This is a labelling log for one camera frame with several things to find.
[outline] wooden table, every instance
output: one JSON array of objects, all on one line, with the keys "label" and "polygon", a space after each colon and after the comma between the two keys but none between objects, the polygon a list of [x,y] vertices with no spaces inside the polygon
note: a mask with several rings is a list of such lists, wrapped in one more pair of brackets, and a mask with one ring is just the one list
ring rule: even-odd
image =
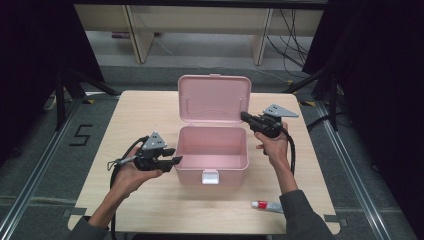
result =
[{"label": "wooden table", "polygon": [[[290,94],[252,93],[249,113],[276,103],[299,114],[284,118],[296,145],[298,186],[309,199],[315,212],[335,215],[320,166],[317,161],[296,97]],[[138,138],[158,131],[169,148],[176,148],[179,130],[186,126],[179,117],[176,91],[126,91],[116,106],[105,136],[87,176],[76,208],[86,208],[92,215],[109,190],[111,172],[107,163],[120,158]],[[124,201],[117,212],[116,230],[144,233],[197,234],[285,234],[282,214],[258,211],[251,201],[279,201],[280,190],[275,172],[259,141],[246,123],[249,167],[242,186],[184,186],[175,169],[143,184]],[[72,215],[72,229],[80,216]],[[339,223],[327,223],[331,232],[340,231]]]}]

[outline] box latch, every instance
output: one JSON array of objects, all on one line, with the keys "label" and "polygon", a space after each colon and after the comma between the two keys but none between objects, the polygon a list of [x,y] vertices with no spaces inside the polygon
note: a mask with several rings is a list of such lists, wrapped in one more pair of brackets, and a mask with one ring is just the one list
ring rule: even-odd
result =
[{"label": "box latch", "polygon": [[203,184],[218,184],[219,172],[213,169],[204,170],[202,172],[202,183]]}]

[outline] black wire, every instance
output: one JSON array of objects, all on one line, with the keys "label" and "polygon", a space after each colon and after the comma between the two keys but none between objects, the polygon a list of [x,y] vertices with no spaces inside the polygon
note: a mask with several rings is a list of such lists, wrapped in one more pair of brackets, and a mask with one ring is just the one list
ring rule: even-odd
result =
[{"label": "black wire", "polygon": [[[286,67],[286,58],[289,58],[288,57],[288,55],[286,54],[287,53],[287,48],[288,47],[290,47],[290,48],[292,48],[292,49],[294,49],[293,47],[291,47],[290,46],[290,40],[293,38],[293,40],[294,40],[294,42],[296,43],[296,45],[297,45],[297,50],[296,49],[294,49],[294,50],[296,50],[297,52],[298,52],[298,54],[299,54],[299,57],[300,57],[300,60],[302,61],[302,63],[304,64],[304,56],[302,56],[302,54],[301,54],[301,50],[300,50],[300,48],[302,48],[301,46],[300,46],[300,44],[297,42],[297,39],[296,39],[296,37],[295,36],[293,36],[293,28],[295,28],[294,26],[294,22],[295,22],[295,14],[294,14],[294,12],[292,11],[292,18],[293,18],[293,21],[292,21],[292,27],[290,28],[290,26],[289,26],[289,24],[288,24],[288,22],[287,22],[287,20],[286,20],[286,18],[285,18],[285,16],[284,16],[284,14],[283,14],[283,11],[280,9],[280,13],[281,13],[281,16],[283,17],[283,20],[284,20],[284,22],[285,22],[285,24],[286,24],[286,26],[287,26],[287,29],[289,30],[289,33],[290,33],[290,35],[289,35],[289,39],[288,39],[288,41],[287,42],[285,42],[282,38],[281,38],[281,36],[280,36],[280,39],[281,40],[283,40],[283,42],[284,42],[284,44],[286,45],[286,47],[285,47],[285,49],[284,49],[284,52],[283,52],[283,65],[284,65],[284,69],[286,70],[286,72],[288,73],[288,74],[290,74],[290,75],[292,75],[292,76],[294,76],[294,77],[300,77],[300,78],[304,78],[304,77],[301,77],[301,76],[297,76],[297,75],[295,75],[295,74],[292,74],[291,72],[289,72],[288,70],[287,70],[287,67]],[[292,62],[294,62],[294,63],[296,63],[296,64],[298,64],[300,67],[302,67],[303,68],[303,64],[300,64],[300,63],[298,63],[297,61],[295,61],[293,58],[289,58]]]},{"label": "black wire", "polygon": [[281,49],[279,49],[277,46],[274,45],[274,43],[271,41],[271,39],[269,38],[269,36],[267,36],[267,39],[269,41],[269,43],[271,43],[271,46],[274,47],[274,49],[281,55],[283,55],[284,57],[288,58],[290,61],[292,61],[293,63],[295,63],[296,65],[298,65],[299,67],[303,67],[302,63],[299,63],[298,61],[296,61],[296,59],[290,57],[289,55],[287,55],[285,52],[281,51]]},{"label": "black wire", "polygon": [[[287,26],[287,29],[289,30],[289,32],[290,32],[290,36],[292,36],[293,37],[293,40],[295,41],[295,43],[296,43],[296,45],[297,45],[297,47],[298,47],[298,51],[300,51],[300,49],[302,49],[303,51],[305,51],[306,52],[306,54],[308,54],[309,52],[308,52],[308,50],[306,50],[304,47],[302,47],[300,44],[299,44],[299,42],[297,42],[297,36],[296,36],[296,30],[294,30],[294,34],[293,34],[293,30],[291,30],[290,29],[290,27],[289,27],[289,24],[288,24],[288,22],[287,22],[287,20],[286,20],[286,18],[284,17],[284,14],[283,14],[283,11],[280,9],[280,14],[281,14],[281,16],[283,17],[283,20],[284,20],[284,22],[285,22],[285,24],[286,24],[286,26]],[[292,20],[293,20],[293,22],[292,22],[292,29],[295,29],[296,27],[295,27],[295,24],[294,24],[294,22],[295,22],[295,19],[296,19],[296,10],[292,10]]]},{"label": "black wire", "polygon": [[290,163],[290,171],[292,172],[293,176],[294,176],[294,169],[296,167],[296,148],[294,146],[294,141],[293,138],[290,136],[289,132],[282,128],[281,132],[284,133],[284,135],[286,135],[287,140],[290,143],[290,152],[291,152],[291,163]]},{"label": "black wire", "polygon": [[[121,158],[121,160],[122,159],[125,159],[127,156],[128,156],[128,154],[131,152],[131,150],[137,145],[137,144],[139,144],[140,142],[142,142],[143,140],[142,140],[143,138],[139,138],[137,141],[135,141],[129,148],[128,148],[128,150],[124,153],[124,155],[122,156],[122,158]],[[113,183],[115,182],[115,178],[116,178],[116,175],[118,175],[118,172],[119,172],[119,170],[121,170],[121,165],[119,165],[119,164],[115,164],[115,168],[113,169],[113,172],[112,172],[112,176],[110,177],[110,189],[112,189],[112,186],[113,186]],[[112,240],[116,240],[116,233],[115,233],[115,228],[116,228],[116,213],[115,214],[113,214],[113,217],[112,217],[112,221],[111,221],[111,223],[110,223],[110,236],[111,236],[111,238],[112,238]]]},{"label": "black wire", "polygon": [[[346,114],[346,112],[341,111],[341,112],[336,113],[336,115],[343,115],[343,114]],[[325,115],[325,116],[322,116],[322,117],[318,118],[317,120],[313,121],[312,123],[310,123],[307,126],[308,132],[312,131],[312,128],[314,128],[316,125],[318,125],[322,121],[329,120],[329,119],[330,119],[330,115]]]}]

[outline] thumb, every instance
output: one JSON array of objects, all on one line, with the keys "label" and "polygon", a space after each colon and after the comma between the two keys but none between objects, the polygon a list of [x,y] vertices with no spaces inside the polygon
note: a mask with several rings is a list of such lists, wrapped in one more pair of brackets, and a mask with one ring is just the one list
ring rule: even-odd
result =
[{"label": "thumb", "polygon": [[151,178],[157,178],[163,174],[162,170],[159,170],[159,169],[151,170],[151,171],[140,171],[139,173],[140,173],[140,177],[145,180],[149,180]]}]

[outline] tube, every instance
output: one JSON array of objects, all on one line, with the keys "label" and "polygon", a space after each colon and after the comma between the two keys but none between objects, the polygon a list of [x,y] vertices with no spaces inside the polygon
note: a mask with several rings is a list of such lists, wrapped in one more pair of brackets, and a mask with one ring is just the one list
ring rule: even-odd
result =
[{"label": "tube", "polygon": [[252,207],[269,212],[284,213],[281,203],[278,202],[253,201]]}]

